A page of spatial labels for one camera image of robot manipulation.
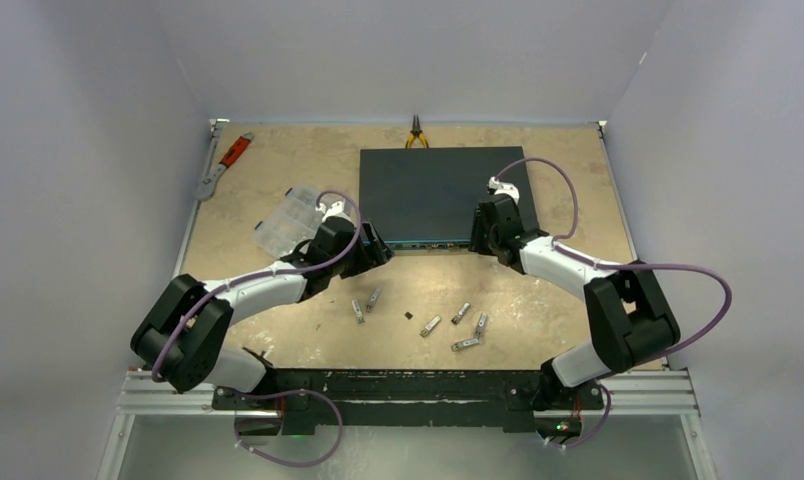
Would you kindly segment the small white network plug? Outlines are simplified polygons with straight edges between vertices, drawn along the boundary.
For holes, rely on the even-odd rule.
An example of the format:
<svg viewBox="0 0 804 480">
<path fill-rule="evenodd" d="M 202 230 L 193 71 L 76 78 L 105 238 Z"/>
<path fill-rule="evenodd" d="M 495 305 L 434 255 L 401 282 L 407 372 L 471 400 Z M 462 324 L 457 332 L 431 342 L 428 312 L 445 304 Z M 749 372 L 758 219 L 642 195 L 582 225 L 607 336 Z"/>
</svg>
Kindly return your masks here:
<svg viewBox="0 0 804 480">
<path fill-rule="evenodd" d="M 364 317 L 363 310 L 361 308 L 360 302 L 357 299 L 352 300 L 352 307 L 353 307 L 353 311 L 354 311 L 354 314 L 355 314 L 356 322 L 358 324 L 364 324 L 365 323 L 365 317 Z"/>
</svg>

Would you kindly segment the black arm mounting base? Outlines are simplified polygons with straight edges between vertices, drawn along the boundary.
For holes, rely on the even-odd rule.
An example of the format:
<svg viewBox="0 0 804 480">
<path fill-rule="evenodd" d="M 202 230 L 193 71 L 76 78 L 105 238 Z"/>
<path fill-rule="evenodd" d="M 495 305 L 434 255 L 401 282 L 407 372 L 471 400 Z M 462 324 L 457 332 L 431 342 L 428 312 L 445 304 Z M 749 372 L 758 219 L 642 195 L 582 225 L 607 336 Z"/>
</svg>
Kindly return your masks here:
<svg viewBox="0 0 804 480">
<path fill-rule="evenodd" d="M 538 412 L 565 418 L 582 407 L 599 412 L 600 387 L 558 387 L 540 370 L 381 370 L 280 368 L 250 394 L 218 387 L 212 406 L 243 415 L 282 416 L 285 435 L 318 426 L 491 427 L 506 433 L 544 427 Z"/>
</svg>

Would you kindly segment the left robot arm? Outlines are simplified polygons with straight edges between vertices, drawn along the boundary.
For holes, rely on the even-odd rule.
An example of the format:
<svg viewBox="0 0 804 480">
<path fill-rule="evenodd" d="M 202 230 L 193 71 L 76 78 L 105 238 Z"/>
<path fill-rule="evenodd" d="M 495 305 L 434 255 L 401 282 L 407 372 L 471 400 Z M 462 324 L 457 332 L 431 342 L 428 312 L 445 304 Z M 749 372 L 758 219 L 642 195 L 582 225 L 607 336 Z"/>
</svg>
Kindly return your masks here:
<svg viewBox="0 0 804 480">
<path fill-rule="evenodd" d="M 372 223 L 344 216 L 324 220 L 310 239 L 268 267 L 240 277 L 200 281 L 173 278 L 131 337 L 131 350 L 156 382 L 183 393 L 202 383 L 237 390 L 250 408 L 275 399 L 270 366 L 248 349 L 226 347 L 228 330 L 274 307 L 298 304 L 346 279 L 387 264 L 394 256 Z"/>
</svg>

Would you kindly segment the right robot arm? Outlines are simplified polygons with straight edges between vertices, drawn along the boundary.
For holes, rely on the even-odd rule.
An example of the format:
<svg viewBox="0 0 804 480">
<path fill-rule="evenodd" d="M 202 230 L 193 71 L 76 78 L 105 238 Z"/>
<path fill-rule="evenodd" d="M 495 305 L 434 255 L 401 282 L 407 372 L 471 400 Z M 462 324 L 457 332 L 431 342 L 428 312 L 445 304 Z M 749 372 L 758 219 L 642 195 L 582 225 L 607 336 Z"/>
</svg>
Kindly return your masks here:
<svg viewBox="0 0 804 480">
<path fill-rule="evenodd" d="M 579 386 L 629 370 L 681 338 L 660 284 L 644 264 L 602 265 L 571 249 L 559 250 L 553 236 L 524 226 L 517 203 L 507 194 L 479 201 L 469 249 L 584 303 L 589 341 L 541 366 L 539 392 L 551 406 L 566 405 Z"/>
</svg>

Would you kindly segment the dark grey network switch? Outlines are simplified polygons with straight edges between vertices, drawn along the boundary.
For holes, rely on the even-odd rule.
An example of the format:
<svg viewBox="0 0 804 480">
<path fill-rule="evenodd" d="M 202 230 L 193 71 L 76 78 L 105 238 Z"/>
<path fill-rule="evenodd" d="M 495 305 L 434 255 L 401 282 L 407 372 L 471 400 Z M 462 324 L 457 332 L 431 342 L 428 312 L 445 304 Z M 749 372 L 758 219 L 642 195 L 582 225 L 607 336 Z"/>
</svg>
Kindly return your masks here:
<svg viewBox="0 0 804 480">
<path fill-rule="evenodd" d="M 363 149 L 358 205 L 395 250 L 465 250 L 488 180 L 523 157 L 520 146 Z"/>
</svg>

